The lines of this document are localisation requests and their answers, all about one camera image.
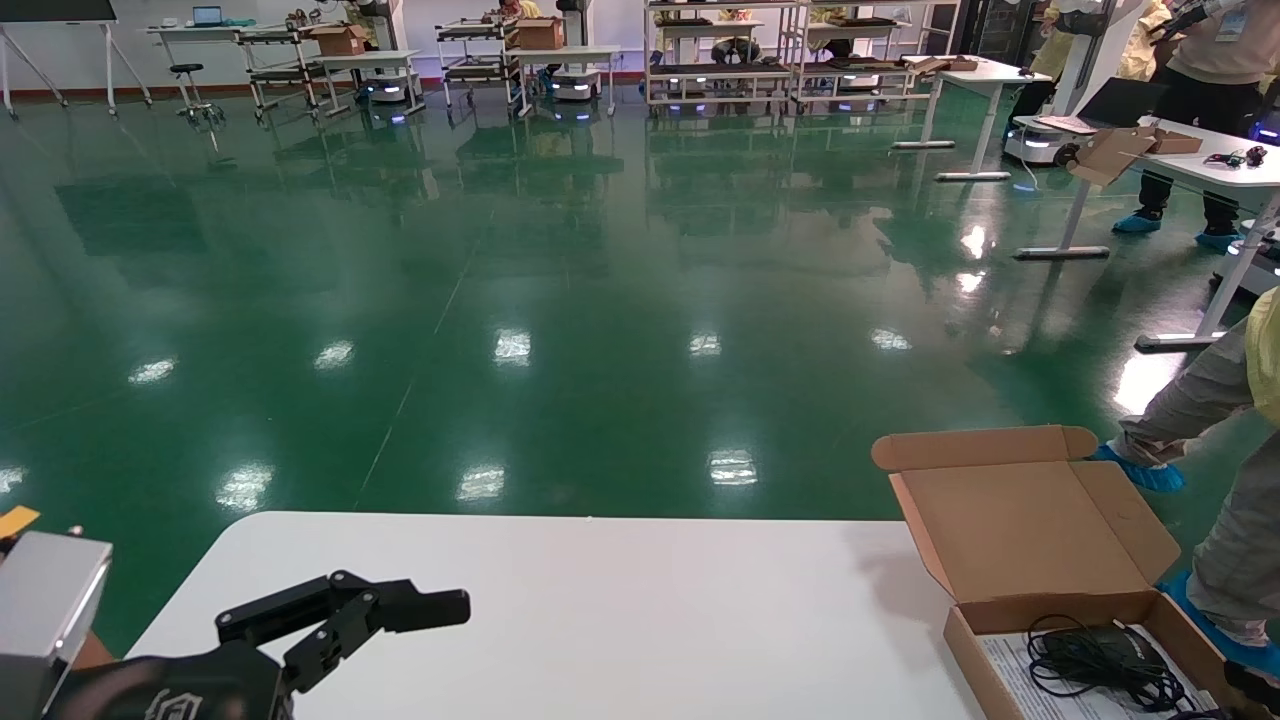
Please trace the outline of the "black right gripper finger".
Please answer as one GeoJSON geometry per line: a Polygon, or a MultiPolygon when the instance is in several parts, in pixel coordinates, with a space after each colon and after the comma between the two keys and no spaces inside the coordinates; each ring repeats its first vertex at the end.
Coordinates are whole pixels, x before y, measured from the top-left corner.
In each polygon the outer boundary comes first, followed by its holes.
{"type": "Polygon", "coordinates": [[[1279,717],[1279,679],[1256,667],[1226,661],[1226,683],[1254,706],[1266,708],[1270,717],[1279,717]]]}

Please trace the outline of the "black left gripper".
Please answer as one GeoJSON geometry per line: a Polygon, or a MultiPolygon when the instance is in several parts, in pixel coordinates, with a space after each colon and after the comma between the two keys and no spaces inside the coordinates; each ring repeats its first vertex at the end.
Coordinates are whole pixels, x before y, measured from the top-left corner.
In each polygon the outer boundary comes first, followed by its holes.
{"type": "Polygon", "coordinates": [[[294,692],[312,691],[376,634],[461,626],[471,616],[465,589],[424,593],[410,579],[370,582],[334,571],[221,611],[221,644],[206,653],[70,671],[45,717],[292,719],[294,692]],[[250,646],[312,628],[285,652],[284,671],[250,646]]]}

